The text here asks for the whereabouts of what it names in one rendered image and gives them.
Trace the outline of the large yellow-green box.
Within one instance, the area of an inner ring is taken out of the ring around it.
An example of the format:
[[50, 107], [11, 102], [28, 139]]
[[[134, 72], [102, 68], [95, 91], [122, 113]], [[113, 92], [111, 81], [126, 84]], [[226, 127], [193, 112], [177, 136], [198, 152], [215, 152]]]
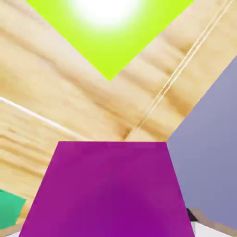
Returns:
[[193, 0], [26, 0], [112, 80]]

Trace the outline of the small purple cube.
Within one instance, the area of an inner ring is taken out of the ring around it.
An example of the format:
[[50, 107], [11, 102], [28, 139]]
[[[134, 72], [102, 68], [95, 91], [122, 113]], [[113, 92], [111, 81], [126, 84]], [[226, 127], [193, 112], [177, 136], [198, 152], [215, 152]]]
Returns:
[[195, 237], [165, 142], [60, 141], [19, 237]]

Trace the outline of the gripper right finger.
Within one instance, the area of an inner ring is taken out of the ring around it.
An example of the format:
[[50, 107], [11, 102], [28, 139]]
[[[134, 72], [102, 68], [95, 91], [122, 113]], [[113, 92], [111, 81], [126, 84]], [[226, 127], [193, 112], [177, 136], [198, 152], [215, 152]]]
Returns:
[[210, 221], [199, 209], [187, 208], [195, 237], [237, 237], [237, 230]]

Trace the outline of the small green cube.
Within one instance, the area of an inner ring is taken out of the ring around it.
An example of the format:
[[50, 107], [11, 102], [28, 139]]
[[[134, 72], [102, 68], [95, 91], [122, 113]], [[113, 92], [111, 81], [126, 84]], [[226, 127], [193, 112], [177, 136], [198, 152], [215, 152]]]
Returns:
[[0, 189], [0, 230], [15, 225], [26, 199]]

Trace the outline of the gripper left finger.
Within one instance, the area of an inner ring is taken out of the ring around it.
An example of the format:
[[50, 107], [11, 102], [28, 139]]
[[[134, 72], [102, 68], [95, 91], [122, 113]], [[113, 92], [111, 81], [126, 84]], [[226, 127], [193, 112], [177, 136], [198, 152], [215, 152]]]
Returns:
[[0, 237], [19, 237], [22, 225], [17, 224], [0, 230]]

